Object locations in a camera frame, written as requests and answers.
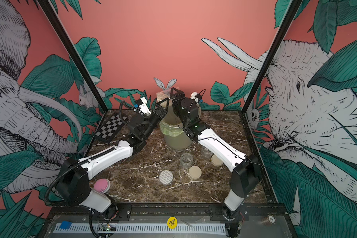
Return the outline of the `jar with patterned lid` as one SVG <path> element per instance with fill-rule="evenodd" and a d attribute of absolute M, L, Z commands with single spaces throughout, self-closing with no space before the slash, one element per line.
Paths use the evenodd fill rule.
<path fill-rule="evenodd" d="M 157 102 L 160 102 L 162 100 L 164 100 L 165 98 L 169 98 L 169 106 L 172 105 L 172 100 L 171 100 L 171 89 L 166 89 L 160 92 L 156 93 L 156 97 L 157 97 Z"/>

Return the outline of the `round patterned jar lid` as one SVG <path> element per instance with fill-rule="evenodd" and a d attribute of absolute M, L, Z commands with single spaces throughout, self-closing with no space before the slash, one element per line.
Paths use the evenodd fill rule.
<path fill-rule="evenodd" d="M 174 179 L 173 173 L 170 170 L 164 170 L 159 174 L 159 181 L 163 185 L 170 184 Z"/>

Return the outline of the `rice jar with beige lid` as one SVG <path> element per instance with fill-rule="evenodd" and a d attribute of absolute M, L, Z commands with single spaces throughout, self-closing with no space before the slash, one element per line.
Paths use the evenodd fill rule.
<path fill-rule="evenodd" d="M 201 147 L 201 155 L 205 158 L 211 158 L 213 156 L 213 153 L 205 146 L 202 146 Z"/>

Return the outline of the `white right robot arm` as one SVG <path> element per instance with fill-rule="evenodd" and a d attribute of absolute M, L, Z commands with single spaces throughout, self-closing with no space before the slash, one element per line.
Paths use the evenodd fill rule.
<path fill-rule="evenodd" d="M 215 155 L 231 172 L 230 191 L 223 202 L 226 213 L 234 213 L 248 194 L 261 181 L 261 168 L 256 156 L 248 156 L 228 144 L 198 115 L 202 95 L 192 93 L 186 97 L 179 89 L 171 88 L 170 99 L 175 115 L 180 119 L 183 132 Z"/>

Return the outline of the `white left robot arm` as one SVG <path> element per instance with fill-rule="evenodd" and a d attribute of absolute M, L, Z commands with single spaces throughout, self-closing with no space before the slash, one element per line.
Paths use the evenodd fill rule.
<path fill-rule="evenodd" d="M 122 122 L 129 128 L 128 135 L 97 154 L 80 160 L 66 160 L 58 177 L 48 186 L 44 201 L 47 206 L 83 206 L 99 213 L 116 215 L 116 204 L 111 198 L 90 187 L 90 180 L 113 164 L 140 152 L 159 122 L 168 113 L 169 98 L 148 109 L 145 99 L 137 102 L 136 114 Z"/>

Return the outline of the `white bin with green bag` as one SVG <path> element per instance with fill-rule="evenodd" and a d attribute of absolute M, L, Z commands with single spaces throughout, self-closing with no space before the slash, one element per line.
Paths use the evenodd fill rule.
<path fill-rule="evenodd" d="M 193 141 L 183 131 L 183 125 L 171 107 L 169 107 L 168 114 L 159 123 L 159 127 L 170 148 L 184 150 L 193 144 Z"/>

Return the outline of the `black white checkerboard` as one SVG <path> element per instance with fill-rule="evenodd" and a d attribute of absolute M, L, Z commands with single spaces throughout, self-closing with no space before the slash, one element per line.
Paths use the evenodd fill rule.
<path fill-rule="evenodd" d="M 124 125 L 120 116 L 115 113 L 95 132 L 94 137 L 102 142 L 110 143 Z"/>

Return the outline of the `pink round button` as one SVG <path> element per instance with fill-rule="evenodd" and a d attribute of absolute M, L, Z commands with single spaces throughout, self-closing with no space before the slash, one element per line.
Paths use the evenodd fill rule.
<path fill-rule="evenodd" d="M 111 187 L 111 182 L 107 178 L 105 179 L 102 178 L 95 182 L 93 188 L 95 191 L 104 194 L 110 190 L 110 187 Z"/>

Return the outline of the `yellow round sticker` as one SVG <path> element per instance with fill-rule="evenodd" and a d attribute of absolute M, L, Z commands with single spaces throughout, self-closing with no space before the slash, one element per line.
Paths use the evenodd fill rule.
<path fill-rule="evenodd" d="M 170 217 L 168 220 L 167 220 L 167 226 L 169 229 L 173 230 L 177 227 L 178 225 L 178 220 L 176 217 Z"/>

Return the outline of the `small green circuit board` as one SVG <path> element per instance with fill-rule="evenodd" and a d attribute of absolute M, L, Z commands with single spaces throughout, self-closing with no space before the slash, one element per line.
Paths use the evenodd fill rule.
<path fill-rule="evenodd" d="M 99 232 L 115 232 L 116 230 L 117 230 L 116 226 L 107 224 L 107 225 L 101 225 L 98 231 Z"/>

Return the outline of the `blue tape piece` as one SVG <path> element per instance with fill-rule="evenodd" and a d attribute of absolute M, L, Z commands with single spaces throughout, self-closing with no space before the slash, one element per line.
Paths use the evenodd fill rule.
<path fill-rule="evenodd" d="M 72 225 L 72 222 L 70 222 L 70 221 L 63 221 L 63 222 L 61 222 L 61 225 L 60 225 L 60 229 L 61 230 L 69 230 L 70 229 L 70 227 L 71 227 L 71 225 Z"/>

